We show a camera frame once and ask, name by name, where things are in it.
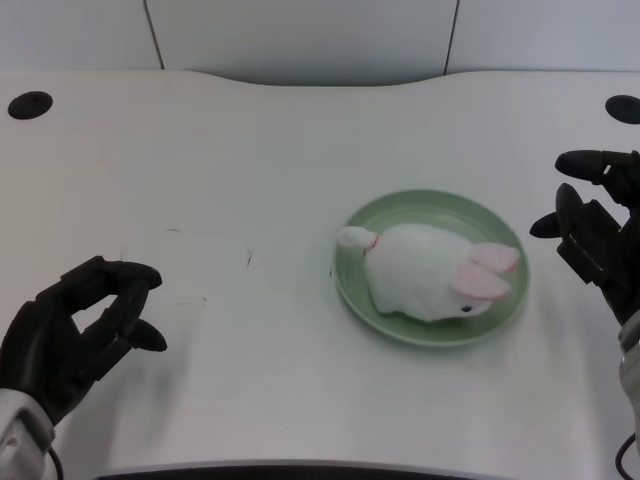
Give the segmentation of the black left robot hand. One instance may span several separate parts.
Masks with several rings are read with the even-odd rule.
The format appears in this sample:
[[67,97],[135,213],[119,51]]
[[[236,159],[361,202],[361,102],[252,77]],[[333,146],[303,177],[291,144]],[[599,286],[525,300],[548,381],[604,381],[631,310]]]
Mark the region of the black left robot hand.
[[163,352],[141,314],[162,283],[147,265],[96,256],[26,302],[1,345],[1,385],[33,398],[58,424],[130,350]]

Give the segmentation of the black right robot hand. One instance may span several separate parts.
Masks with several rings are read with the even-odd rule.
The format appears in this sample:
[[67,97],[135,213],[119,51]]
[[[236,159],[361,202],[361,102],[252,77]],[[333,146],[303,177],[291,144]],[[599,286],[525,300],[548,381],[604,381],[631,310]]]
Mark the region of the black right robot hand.
[[586,284],[602,292],[623,325],[639,311],[639,153],[577,150],[561,154],[555,168],[570,177],[602,186],[629,211],[624,225],[596,200],[583,202],[563,183],[555,211],[530,229],[536,238],[559,238],[557,252]]

